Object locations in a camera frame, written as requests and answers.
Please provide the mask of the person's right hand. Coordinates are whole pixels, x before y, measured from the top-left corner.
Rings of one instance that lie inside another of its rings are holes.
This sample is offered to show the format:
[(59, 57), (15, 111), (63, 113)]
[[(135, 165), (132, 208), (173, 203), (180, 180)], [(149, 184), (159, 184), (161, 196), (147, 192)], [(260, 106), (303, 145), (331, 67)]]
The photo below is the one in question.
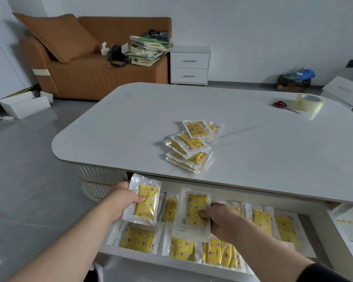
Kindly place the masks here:
[(211, 222), (211, 234), (219, 240), (236, 245), (240, 239), (240, 230), (245, 218), (236, 213), (229, 205), (213, 203), (208, 209), (216, 209), (216, 217)]

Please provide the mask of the person's left hand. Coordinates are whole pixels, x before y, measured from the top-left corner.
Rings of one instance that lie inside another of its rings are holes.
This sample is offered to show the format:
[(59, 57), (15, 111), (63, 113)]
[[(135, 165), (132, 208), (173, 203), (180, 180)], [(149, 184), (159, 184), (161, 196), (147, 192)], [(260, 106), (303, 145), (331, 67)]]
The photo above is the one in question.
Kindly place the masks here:
[(102, 200), (111, 223), (120, 218), (123, 211), (131, 205), (127, 201), (128, 195), (138, 194), (129, 189), (129, 182), (123, 181), (114, 185)]

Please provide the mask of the yellow star sachet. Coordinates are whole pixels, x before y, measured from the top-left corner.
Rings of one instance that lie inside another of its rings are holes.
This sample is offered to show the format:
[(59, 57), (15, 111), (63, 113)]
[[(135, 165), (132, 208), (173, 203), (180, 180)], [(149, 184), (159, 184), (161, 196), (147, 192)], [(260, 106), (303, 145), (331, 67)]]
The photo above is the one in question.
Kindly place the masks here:
[(144, 226), (155, 226), (160, 208), (161, 182), (139, 174), (133, 174), (129, 190), (144, 196), (145, 200), (141, 203), (132, 203), (126, 208), (123, 211), (123, 221)]
[(211, 207), (211, 203), (211, 193), (182, 188), (179, 193), (171, 236), (191, 242), (209, 242), (211, 222), (210, 219), (200, 217), (199, 211), (207, 210)]

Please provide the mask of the person's right forearm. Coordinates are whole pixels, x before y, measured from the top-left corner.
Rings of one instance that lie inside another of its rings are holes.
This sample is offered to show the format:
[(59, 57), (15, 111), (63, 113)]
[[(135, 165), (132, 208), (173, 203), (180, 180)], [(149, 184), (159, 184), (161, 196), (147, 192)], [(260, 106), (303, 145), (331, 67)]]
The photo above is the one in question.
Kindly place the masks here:
[(314, 263), (245, 218), (238, 218), (233, 234), (232, 244), (260, 282), (296, 282)]

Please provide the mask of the person's left forearm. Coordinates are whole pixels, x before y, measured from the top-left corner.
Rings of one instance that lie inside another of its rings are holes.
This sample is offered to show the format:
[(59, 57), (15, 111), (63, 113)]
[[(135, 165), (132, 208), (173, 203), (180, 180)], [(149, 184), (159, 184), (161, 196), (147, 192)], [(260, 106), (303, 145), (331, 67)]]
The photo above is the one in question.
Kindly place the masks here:
[(83, 282), (122, 211), (102, 200), (7, 282)]

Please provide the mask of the spread of yellow packets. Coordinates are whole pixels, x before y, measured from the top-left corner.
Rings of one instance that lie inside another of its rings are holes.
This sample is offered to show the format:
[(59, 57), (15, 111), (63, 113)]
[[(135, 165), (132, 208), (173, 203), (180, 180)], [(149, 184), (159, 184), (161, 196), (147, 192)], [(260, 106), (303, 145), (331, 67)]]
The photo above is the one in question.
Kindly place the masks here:
[(219, 240), (213, 234), (209, 242), (191, 242), (171, 236), (179, 193), (160, 193), (160, 205), (155, 226), (144, 226), (126, 221), (119, 222), (114, 246), (138, 253), (161, 255), (180, 261), (189, 261), (216, 268), (252, 273), (243, 257), (230, 243)]

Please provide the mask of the white drawer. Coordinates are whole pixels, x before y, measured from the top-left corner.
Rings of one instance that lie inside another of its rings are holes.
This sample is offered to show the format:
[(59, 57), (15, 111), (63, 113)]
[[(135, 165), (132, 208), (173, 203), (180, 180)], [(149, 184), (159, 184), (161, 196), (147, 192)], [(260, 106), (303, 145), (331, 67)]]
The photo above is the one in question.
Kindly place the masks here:
[[(192, 191), (210, 193), (214, 199), (272, 206), (277, 210), (301, 214), (302, 225), (307, 228), (308, 238), (312, 239), (317, 261), (353, 281), (353, 245), (339, 227), (325, 201), (147, 174), (146, 177), (161, 181), (161, 190), (165, 192), (179, 193), (182, 188), (189, 188)], [(188, 275), (196, 278), (197, 281), (202, 281), (202, 276), (206, 275), (213, 281), (259, 282), (253, 274), (198, 265), (195, 262), (177, 262), (175, 259), (166, 258), (161, 255), (163, 245), (160, 244), (157, 254), (123, 249), (119, 247), (119, 227), (122, 225), (122, 222), (117, 220), (110, 226), (99, 250), (100, 254), (110, 256), (116, 270), (122, 270), (114, 274), (118, 281), (126, 281), (124, 277), (127, 276), (134, 278), (135, 281), (192, 281), (187, 277)]]

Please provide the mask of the pile of yellow packets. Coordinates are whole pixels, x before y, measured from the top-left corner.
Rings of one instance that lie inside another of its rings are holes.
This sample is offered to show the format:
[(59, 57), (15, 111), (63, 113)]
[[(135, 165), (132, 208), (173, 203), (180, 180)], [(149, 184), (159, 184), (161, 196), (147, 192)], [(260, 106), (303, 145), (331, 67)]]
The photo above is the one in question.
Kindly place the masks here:
[(222, 135), (225, 125), (212, 121), (183, 120), (184, 130), (163, 143), (169, 148), (166, 161), (195, 174), (206, 172), (214, 163), (211, 144)]

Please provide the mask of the orange sofa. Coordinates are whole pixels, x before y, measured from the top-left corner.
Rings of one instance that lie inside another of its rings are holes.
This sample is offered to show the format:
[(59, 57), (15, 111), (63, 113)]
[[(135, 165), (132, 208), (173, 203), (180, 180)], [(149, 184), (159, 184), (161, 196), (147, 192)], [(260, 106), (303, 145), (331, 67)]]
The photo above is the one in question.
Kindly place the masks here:
[[(107, 42), (107, 46), (124, 47), (130, 42), (130, 36), (143, 36), (150, 29), (168, 31), (172, 35), (170, 17), (76, 18), (99, 41), (101, 48), (103, 42)], [(19, 48), (30, 69), (50, 71), (51, 76), (34, 76), (42, 91), (59, 99), (101, 100), (117, 87), (129, 83), (170, 83), (168, 56), (161, 56), (150, 67), (126, 64), (123, 68), (117, 68), (111, 66), (107, 56), (99, 51), (63, 64), (33, 34), (21, 38)]]

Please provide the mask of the black sleeve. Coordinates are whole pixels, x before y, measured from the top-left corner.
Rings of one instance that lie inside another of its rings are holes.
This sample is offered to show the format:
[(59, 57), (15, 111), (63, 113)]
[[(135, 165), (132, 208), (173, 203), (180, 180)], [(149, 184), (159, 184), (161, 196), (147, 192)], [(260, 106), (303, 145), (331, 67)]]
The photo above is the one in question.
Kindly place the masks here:
[(307, 266), (298, 276), (296, 282), (353, 282), (322, 264), (313, 263)]

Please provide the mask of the white two-drawer nightstand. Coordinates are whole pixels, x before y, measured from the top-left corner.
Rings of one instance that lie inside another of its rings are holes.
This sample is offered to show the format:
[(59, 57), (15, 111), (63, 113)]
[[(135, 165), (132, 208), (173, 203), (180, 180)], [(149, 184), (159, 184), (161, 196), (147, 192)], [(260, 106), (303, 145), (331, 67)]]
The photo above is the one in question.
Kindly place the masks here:
[(211, 48), (174, 45), (170, 50), (170, 82), (173, 85), (207, 86)]

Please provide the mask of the white open cardboard box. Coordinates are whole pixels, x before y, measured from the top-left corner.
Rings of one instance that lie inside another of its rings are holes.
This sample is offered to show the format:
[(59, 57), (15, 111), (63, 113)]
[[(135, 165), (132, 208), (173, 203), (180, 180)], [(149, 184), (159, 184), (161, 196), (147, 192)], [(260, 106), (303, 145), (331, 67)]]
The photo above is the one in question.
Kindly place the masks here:
[(40, 91), (36, 97), (32, 91), (13, 95), (0, 100), (5, 112), (16, 119), (23, 119), (51, 107), (53, 95)]

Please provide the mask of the stack of books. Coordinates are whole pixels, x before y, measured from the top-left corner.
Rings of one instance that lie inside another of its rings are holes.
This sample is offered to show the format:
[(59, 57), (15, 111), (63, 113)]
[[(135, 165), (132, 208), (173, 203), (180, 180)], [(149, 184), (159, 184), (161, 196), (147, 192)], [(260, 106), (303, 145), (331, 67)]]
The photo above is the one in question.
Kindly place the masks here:
[(131, 64), (150, 67), (161, 56), (171, 51), (174, 44), (171, 39), (156, 36), (130, 36), (131, 44), (127, 50), (127, 57)]

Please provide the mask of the clear packing tape roll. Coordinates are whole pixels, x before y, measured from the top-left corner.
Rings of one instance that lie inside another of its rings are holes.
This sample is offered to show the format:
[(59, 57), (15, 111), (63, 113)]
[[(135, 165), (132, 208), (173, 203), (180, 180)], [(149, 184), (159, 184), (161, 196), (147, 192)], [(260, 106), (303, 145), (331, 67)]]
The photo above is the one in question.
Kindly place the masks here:
[(298, 94), (292, 107), (294, 110), (317, 113), (325, 104), (324, 98), (312, 94)]

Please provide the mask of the dark box with bags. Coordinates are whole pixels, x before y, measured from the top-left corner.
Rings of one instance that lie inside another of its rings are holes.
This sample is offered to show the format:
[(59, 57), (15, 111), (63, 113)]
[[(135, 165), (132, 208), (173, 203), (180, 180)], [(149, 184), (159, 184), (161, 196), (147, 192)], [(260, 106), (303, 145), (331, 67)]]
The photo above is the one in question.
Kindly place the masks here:
[(294, 81), (279, 75), (275, 89), (281, 92), (304, 93), (311, 86), (311, 78), (304, 81)]

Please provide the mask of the black bag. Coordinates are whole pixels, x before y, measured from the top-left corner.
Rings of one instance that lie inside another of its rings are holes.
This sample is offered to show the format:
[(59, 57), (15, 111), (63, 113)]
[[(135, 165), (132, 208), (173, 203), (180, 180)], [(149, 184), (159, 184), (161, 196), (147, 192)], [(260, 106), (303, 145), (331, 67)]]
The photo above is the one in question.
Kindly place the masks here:
[(161, 44), (170, 44), (170, 34), (168, 31), (156, 31), (150, 29), (149, 32), (142, 36), (145, 39), (148, 39), (150, 42), (161, 43)]

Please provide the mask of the blue plastic bag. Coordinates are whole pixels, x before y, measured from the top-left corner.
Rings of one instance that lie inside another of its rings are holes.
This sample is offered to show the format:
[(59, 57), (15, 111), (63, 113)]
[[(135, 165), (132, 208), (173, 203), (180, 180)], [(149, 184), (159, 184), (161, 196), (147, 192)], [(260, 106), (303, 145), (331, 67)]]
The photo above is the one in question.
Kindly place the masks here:
[(315, 77), (315, 72), (310, 69), (300, 68), (299, 70), (289, 72), (283, 75), (285, 79), (292, 80), (295, 82), (303, 82), (308, 79)]

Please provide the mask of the orange cushion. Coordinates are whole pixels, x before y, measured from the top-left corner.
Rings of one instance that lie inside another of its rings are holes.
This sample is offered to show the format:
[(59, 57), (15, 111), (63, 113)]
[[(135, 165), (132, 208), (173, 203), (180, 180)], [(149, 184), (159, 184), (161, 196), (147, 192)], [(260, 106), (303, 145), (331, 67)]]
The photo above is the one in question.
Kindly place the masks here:
[(13, 13), (56, 59), (63, 64), (101, 49), (101, 44), (73, 14), (32, 17)]

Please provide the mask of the white flat cardboard box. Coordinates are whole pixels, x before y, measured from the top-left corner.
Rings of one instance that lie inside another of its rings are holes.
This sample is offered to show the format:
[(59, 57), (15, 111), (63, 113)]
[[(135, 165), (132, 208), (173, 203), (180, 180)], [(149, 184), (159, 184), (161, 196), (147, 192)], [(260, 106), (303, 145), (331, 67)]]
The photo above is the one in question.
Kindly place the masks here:
[(349, 110), (353, 109), (353, 81), (337, 76), (322, 88), (320, 94), (344, 105)]

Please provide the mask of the white wardrobe door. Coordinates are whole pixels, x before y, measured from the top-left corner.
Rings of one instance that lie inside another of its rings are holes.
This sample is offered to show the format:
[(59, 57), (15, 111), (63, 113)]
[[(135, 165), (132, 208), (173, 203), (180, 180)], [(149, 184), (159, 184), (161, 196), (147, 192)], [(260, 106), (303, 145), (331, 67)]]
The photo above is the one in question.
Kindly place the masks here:
[(8, 1), (0, 0), (0, 99), (38, 83), (19, 49), (19, 40), (29, 34)]

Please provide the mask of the white ribbed table pedestal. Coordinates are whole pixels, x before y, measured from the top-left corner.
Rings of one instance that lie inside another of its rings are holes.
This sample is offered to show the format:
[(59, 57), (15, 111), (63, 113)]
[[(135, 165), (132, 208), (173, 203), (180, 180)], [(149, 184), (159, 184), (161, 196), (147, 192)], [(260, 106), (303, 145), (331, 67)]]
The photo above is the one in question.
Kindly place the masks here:
[(75, 167), (83, 192), (96, 202), (103, 199), (115, 184), (129, 181), (127, 172), (123, 170), (92, 165)]

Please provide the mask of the red handled scissors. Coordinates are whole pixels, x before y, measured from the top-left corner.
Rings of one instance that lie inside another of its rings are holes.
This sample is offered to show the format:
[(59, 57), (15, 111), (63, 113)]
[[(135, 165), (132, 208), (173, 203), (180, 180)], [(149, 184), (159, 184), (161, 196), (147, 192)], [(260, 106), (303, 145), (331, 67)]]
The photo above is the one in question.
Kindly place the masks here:
[(272, 106), (273, 106), (273, 107), (276, 107), (276, 108), (281, 108), (281, 109), (289, 110), (289, 111), (291, 111), (291, 112), (300, 114), (300, 113), (297, 112), (296, 110), (294, 110), (294, 109), (288, 107), (288, 105), (287, 105), (285, 102), (283, 102), (283, 101), (274, 102), (274, 103), (272, 104)]

